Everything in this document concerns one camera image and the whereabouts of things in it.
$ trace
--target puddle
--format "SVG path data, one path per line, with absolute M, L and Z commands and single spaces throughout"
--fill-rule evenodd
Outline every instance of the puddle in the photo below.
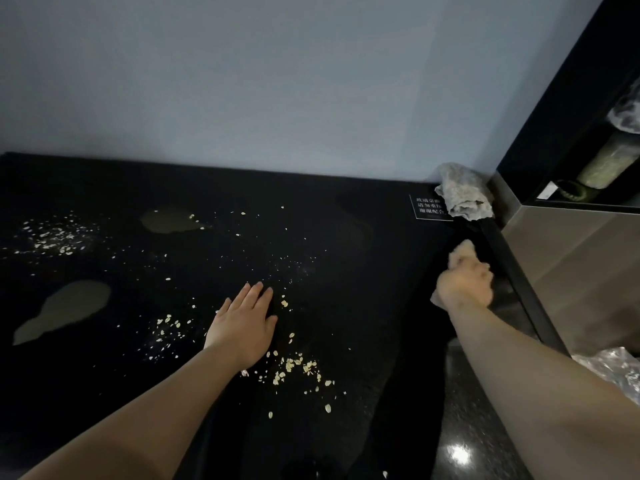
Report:
M 36 318 L 27 320 L 13 334 L 13 345 L 40 338 L 43 333 L 79 322 L 103 308 L 111 288 L 99 281 L 75 281 L 48 297 Z
M 192 213 L 180 207 L 149 210 L 140 217 L 140 222 L 149 231 L 159 234 L 185 232 L 203 227 L 201 223 L 196 222 Z

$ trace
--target black countertop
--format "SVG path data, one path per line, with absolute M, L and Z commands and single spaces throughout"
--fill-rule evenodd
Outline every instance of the black countertop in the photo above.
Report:
M 498 315 L 534 335 L 531 323 L 482 233 L 416 219 L 410 195 L 430 197 L 431 186 L 6 154 L 0 193 L 8 477 L 175 371 L 224 298 L 263 280 L 280 317 L 270 357 L 231 382 L 178 477 L 530 478 L 429 302 L 447 253 L 470 237 L 496 272 Z M 140 224 L 169 206 L 203 228 Z M 46 232 L 60 237 L 35 247 Z M 12 346 L 15 329 L 76 280 L 108 284 L 107 306 Z M 280 359 L 299 354 L 321 381 L 298 366 L 274 385 Z

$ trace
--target light blue wall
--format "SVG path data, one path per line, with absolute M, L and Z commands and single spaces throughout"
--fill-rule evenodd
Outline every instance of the light blue wall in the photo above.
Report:
M 3 0 L 0 151 L 496 167 L 601 0 Z

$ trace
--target hand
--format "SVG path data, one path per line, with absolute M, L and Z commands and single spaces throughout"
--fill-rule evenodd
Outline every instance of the hand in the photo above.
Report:
M 238 371 L 248 369 L 260 360 L 271 343 L 278 317 L 265 320 L 273 290 L 260 296 L 262 283 L 245 284 L 235 300 L 227 298 L 213 318 L 204 348 L 222 347 L 231 355 Z
M 449 269 L 438 278 L 436 291 L 449 309 L 462 298 L 471 298 L 480 306 L 493 299 L 493 273 L 487 263 L 480 262 L 471 241 L 464 241 L 449 256 Z

